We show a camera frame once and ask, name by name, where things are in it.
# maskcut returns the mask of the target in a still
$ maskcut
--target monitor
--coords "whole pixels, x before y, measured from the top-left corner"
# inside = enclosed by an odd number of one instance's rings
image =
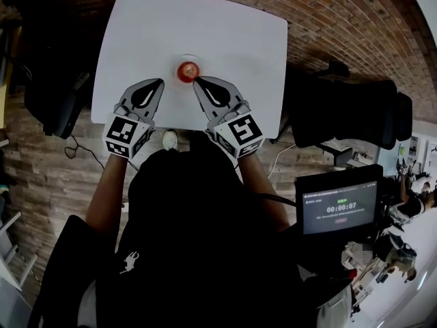
[[[332,232],[373,223],[378,181],[302,195],[303,233]]]
[[[382,179],[379,165],[297,178],[300,233],[340,243],[374,236],[381,217]]]

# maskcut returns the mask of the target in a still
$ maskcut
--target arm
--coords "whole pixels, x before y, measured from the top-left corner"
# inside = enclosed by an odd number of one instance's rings
[[[393,272],[395,272],[397,265],[398,265],[398,261],[396,261],[396,260],[394,260],[390,264],[388,264],[386,267],[387,273],[392,274]]]
[[[399,260],[394,260],[394,261],[392,261],[392,263],[389,265],[389,267],[387,269],[391,270],[391,269],[397,268],[402,273],[405,273],[407,271],[405,267],[406,267],[406,265],[403,262],[401,262]]]
[[[267,179],[267,175],[264,173],[256,154],[239,158],[238,164],[240,166],[244,185],[250,192],[276,195],[276,191]],[[289,228],[290,223],[288,222],[287,213],[282,203],[272,200],[262,200],[262,206],[272,219],[277,232]]]
[[[112,154],[89,204],[85,222],[115,243],[122,213],[123,183],[128,160]]]
[[[404,203],[408,203],[410,196],[407,195],[407,190],[405,186],[405,175],[401,175],[401,199]]]

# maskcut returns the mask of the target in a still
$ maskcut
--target white logo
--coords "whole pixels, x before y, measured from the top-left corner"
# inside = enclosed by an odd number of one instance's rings
[[[251,152],[253,150],[256,150],[257,148],[258,148],[258,144],[255,143],[253,146],[250,145],[250,146],[244,147],[243,153]]]
[[[119,146],[119,145],[117,145],[117,147],[115,147],[114,143],[110,143],[109,147],[113,150],[114,153],[117,153],[117,154],[123,154],[126,151],[125,147]]]
[[[251,121],[249,119],[246,119],[244,122],[246,124],[243,126],[238,126],[238,124],[234,125],[234,128],[235,128],[237,133],[241,133],[242,131],[246,131],[243,135],[240,135],[241,140],[246,139],[246,138],[253,135],[252,130],[249,128],[249,125],[248,125],[251,123]]]
[[[129,136],[127,134],[130,133],[130,131],[132,130],[132,127],[133,127],[132,124],[125,123],[125,125],[123,125],[123,129],[122,129],[122,131],[120,133],[117,132],[117,131],[113,131],[111,133],[111,135],[114,135],[116,137],[123,136],[124,139],[128,139]]]
[[[232,154],[232,150],[234,149],[228,141],[223,139],[220,135],[218,135],[218,142],[229,152]]]
[[[129,254],[129,256],[125,259],[126,266],[124,267],[126,270],[120,272],[120,274],[129,272],[134,269],[135,260],[139,258],[139,254],[136,251],[133,251]]]

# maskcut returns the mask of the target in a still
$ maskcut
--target black cable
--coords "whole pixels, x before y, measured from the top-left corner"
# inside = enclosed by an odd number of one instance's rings
[[[128,163],[131,167],[133,167],[135,170],[137,170],[139,172],[139,169],[135,165],[133,165],[130,161],[128,161]]]
[[[278,195],[269,194],[269,193],[256,193],[255,195],[259,198],[264,198],[265,200],[273,200],[275,202],[280,202],[280,203],[284,203],[284,204],[288,204],[288,205],[296,207],[295,202],[293,202],[292,200],[289,200],[287,198],[280,197]]]
[[[32,81],[32,73],[30,71],[30,69],[28,69],[28,67],[26,67],[24,64],[22,64],[20,61],[17,61],[17,59],[9,56],[6,51],[3,50],[3,56],[12,64],[14,64],[15,66],[20,67],[20,69],[26,74],[27,78]]]
[[[74,137],[73,135],[71,135],[71,137],[73,138],[74,142],[76,142],[76,147],[73,148],[73,147],[68,147],[68,146],[67,146],[67,147],[64,148],[64,153],[66,154],[66,156],[67,156],[69,159],[74,159],[74,158],[76,158],[76,151],[78,150],[78,148],[82,148],[83,150],[86,150],[86,151],[90,152],[90,153],[93,155],[94,159],[97,161],[97,163],[99,163],[100,166],[102,167],[102,169],[104,169],[103,164],[102,164],[102,163],[97,159],[96,155],[94,154],[94,152],[93,152],[92,150],[89,150],[88,148],[86,148],[86,147],[80,145],[80,144],[78,143],[78,141],[76,140],[76,137]],[[67,150],[71,150],[71,151],[73,151],[73,154],[72,154],[72,155],[69,155],[69,154],[67,153]]]

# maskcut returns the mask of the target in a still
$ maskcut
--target red apple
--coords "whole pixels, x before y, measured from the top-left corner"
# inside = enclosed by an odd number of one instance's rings
[[[199,67],[194,62],[184,62],[178,67],[178,78],[184,83],[192,83],[199,74]]]

